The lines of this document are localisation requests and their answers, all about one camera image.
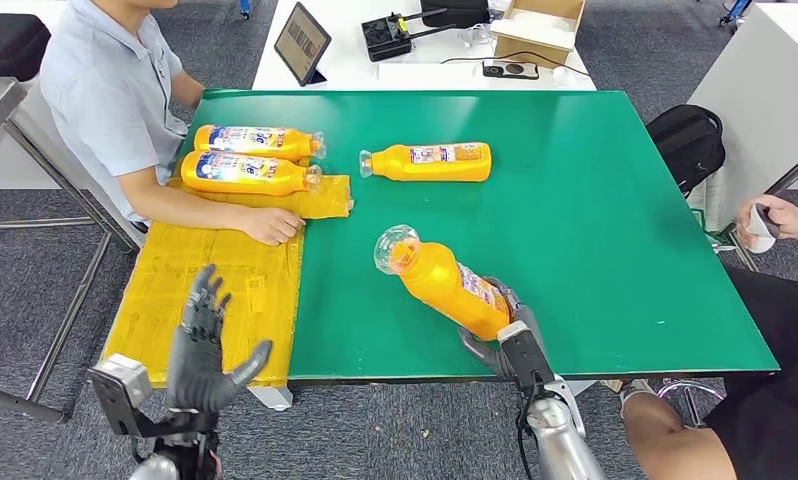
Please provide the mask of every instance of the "robotic arm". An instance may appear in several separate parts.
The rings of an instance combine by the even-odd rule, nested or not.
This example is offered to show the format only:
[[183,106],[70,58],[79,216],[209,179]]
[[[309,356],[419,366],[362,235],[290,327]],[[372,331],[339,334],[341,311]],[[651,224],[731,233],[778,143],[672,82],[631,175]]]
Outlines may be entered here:
[[[132,438],[134,458],[141,463],[132,480],[220,478],[219,412],[266,365],[272,343],[261,340],[243,364],[222,374],[220,334],[231,296],[216,303],[222,279],[211,282],[213,272],[209,265],[196,276],[181,324],[172,332],[163,420],[153,422],[139,410],[152,391],[141,363],[113,354],[88,371],[114,433]],[[155,438],[148,458],[137,453],[137,438]]]
[[499,350],[493,350],[459,327],[461,343],[495,375],[513,379],[524,401],[517,418],[517,439],[526,475],[531,478],[523,449],[523,432],[534,436],[540,452],[541,478],[605,480],[606,476],[585,443],[585,428],[570,387],[546,361],[534,313],[520,303],[513,290],[486,278],[503,294],[511,323],[499,331]]

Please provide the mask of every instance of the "man's hand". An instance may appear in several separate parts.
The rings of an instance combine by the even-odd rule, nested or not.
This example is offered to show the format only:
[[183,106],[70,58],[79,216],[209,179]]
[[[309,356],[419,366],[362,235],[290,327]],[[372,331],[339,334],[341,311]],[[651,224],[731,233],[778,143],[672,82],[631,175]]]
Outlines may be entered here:
[[798,240],[798,207],[773,195],[761,195],[741,206],[735,218],[738,227],[738,237],[744,247],[750,248],[754,241],[753,234],[749,232],[749,212],[756,203],[770,208],[768,216],[773,223],[779,225],[779,238],[795,238]]
[[241,221],[240,231],[270,247],[286,243],[305,224],[301,218],[280,208],[253,208]]
[[246,388],[269,358],[272,342],[263,339],[245,362],[230,374],[222,374],[222,317],[231,295],[216,303],[222,278],[211,282],[214,268],[208,265],[196,275],[181,324],[172,332],[166,373],[166,404],[170,408],[219,412]]

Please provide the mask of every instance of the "black case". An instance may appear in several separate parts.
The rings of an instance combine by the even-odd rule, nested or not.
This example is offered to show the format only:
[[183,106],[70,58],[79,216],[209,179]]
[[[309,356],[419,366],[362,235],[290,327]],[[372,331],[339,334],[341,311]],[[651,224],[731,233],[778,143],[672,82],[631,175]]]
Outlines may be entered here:
[[420,0],[423,12],[448,8],[447,11],[423,17],[429,27],[455,24],[456,28],[469,28],[477,23],[490,23],[487,0]]
[[27,82],[40,71],[51,34],[34,15],[0,13],[0,77]]

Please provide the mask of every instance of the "green table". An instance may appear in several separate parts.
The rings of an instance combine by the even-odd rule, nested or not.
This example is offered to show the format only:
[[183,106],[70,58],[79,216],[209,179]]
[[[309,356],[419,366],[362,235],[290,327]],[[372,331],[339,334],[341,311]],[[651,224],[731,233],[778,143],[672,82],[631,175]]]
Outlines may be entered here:
[[[564,377],[778,368],[623,93],[209,92],[188,138],[207,123],[323,131],[352,177],[351,216],[307,227],[291,380],[488,374],[373,265],[401,223],[513,287]],[[358,173],[361,149],[460,141],[490,144],[487,182]]]

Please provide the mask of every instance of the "bottle label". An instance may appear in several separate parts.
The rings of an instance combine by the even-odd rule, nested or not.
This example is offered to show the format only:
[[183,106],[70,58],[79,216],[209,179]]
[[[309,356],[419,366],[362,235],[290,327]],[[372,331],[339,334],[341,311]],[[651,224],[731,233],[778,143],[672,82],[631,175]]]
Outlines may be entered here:
[[496,307],[496,290],[469,268],[458,263],[458,273],[461,276],[461,287],[474,296],[480,298],[491,307]]
[[452,145],[431,145],[410,147],[411,163],[461,162],[481,160],[482,150],[478,143],[454,143]]
[[213,127],[208,144],[214,150],[247,152],[262,148],[281,148],[284,128]]
[[196,176],[225,182],[235,182],[241,178],[269,180],[275,176],[276,167],[278,161],[274,158],[206,152],[196,163]]

